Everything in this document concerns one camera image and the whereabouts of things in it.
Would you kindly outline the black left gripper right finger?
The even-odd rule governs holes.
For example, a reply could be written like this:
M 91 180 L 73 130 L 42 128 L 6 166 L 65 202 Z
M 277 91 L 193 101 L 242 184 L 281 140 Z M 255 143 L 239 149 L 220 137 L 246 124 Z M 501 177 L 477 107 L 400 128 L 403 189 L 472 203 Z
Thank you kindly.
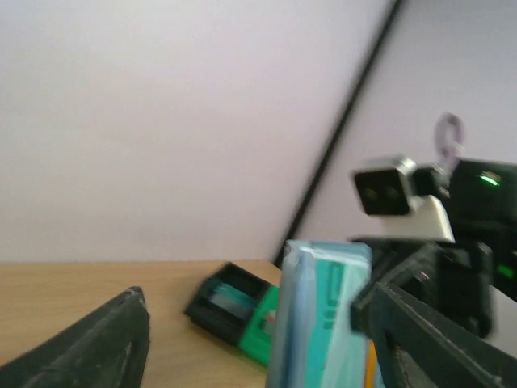
M 367 285 L 351 327 L 375 345 L 387 387 L 514 387 L 516 359 L 394 284 Z

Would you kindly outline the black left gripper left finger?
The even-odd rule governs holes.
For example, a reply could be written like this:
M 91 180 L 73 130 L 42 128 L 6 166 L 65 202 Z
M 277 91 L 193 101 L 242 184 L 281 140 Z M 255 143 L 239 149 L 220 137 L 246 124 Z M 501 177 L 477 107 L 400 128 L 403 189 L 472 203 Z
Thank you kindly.
M 140 387 L 150 344 L 141 288 L 130 287 L 1 366 L 2 387 Z

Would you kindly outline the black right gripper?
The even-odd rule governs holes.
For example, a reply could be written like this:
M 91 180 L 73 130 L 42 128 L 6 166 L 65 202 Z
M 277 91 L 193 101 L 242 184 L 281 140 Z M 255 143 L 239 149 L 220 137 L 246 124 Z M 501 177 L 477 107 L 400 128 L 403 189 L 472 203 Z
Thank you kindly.
M 492 251 L 482 242 L 360 237 L 372 272 L 351 303 L 351 328 L 365 335 L 378 283 L 393 284 L 480 338 L 492 330 Z

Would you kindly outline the blue card holder wallet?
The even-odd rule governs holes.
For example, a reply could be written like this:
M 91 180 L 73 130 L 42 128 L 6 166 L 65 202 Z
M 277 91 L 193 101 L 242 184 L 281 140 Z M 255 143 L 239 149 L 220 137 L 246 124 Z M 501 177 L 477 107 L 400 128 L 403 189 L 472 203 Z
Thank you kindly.
M 360 242 L 287 242 L 267 387 L 384 385 L 373 343 L 351 327 L 351 303 L 371 269 L 372 251 Z

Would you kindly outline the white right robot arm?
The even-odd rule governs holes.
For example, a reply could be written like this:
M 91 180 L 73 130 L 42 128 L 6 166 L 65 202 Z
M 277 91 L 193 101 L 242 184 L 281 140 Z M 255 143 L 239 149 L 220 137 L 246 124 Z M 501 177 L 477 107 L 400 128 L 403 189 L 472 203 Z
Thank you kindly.
M 481 338 L 493 328 L 492 288 L 516 298 L 516 166 L 464 159 L 440 196 L 453 242 L 360 236 L 372 249 L 372 277 L 351 307 L 352 326 L 368 328 L 377 282 L 394 283 Z

